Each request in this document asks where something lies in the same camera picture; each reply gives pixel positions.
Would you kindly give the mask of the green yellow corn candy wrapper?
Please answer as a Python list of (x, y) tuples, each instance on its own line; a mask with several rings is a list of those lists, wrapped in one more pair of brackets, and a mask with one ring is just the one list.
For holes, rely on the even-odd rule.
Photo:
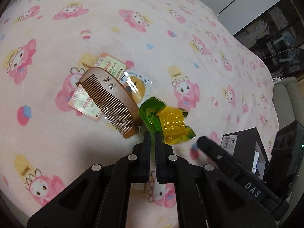
[(196, 136), (192, 128), (184, 122), (188, 111), (169, 107), (156, 97), (151, 97), (142, 103), (139, 107), (139, 116), (148, 131), (152, 135), (159, 132), (162, 141), (166, 144), (180, 144)]

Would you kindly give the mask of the orange green printed card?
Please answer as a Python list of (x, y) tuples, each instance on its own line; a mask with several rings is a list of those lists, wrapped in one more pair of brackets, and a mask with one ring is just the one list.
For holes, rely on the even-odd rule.
[[(123, 62), (106, 53), (101, 54), (94, 66), (102, 68), (117, 80), (121, 78), (127, 68)], [(99, 121), (101, 118), (101, 110), (93, 102), (81, 84), (78, 84), (76, 91), (68, 102), (68, 105), (80, 114), (86, 115), (95, 121)]]

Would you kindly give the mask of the brown wooden comb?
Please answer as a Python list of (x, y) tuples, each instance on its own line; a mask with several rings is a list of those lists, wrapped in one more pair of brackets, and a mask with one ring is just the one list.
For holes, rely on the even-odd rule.
[(142, 120), (139, 108), (120, 82), (99, 67), (87, 70), (79, 84), (115, 129), (129, 138), (139, 133)]

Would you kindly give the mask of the cartoon sticker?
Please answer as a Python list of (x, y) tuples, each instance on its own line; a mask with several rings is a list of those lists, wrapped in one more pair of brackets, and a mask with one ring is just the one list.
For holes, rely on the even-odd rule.
[(143, 73), (128, 69), (121, 76), (120, 83), (124, 86), (127, 93), (133, 98), (140, 107), (149, 97), (152, 81)]

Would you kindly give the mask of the black cardboard box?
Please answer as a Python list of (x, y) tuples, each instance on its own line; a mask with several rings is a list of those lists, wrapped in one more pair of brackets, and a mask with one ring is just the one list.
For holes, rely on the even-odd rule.
[(263, 179), (269, 161), (257, 128), (225, 134), (221, 147), (258, 178)]

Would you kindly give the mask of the beige sofa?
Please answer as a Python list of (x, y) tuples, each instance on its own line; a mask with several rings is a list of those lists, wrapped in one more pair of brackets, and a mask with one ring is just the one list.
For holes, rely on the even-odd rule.
[(303, 94), (295, 77), (274, 84), (273, 103), (280, 129), (295, 120), (303, 125)]

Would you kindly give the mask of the dark cluttered shelf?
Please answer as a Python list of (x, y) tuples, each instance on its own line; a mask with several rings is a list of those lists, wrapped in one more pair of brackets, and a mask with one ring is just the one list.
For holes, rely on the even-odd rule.
[(291, 0), (280, 0), (234, 35), (273, 77), (303, 71), (303, 22)]

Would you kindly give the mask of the pink cartoon fleece blanket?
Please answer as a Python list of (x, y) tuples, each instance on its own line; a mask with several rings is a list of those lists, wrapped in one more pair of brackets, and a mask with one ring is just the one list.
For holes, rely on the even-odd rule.
[(1, 17), (1, 191), (26, 216), (141, 141), (68, 105), (104, 52), (147, 75), (150, 97), (188, 111), (197, 137), (255, 127), (271, 154), (271, 74), (201, 1), (18, 0)]

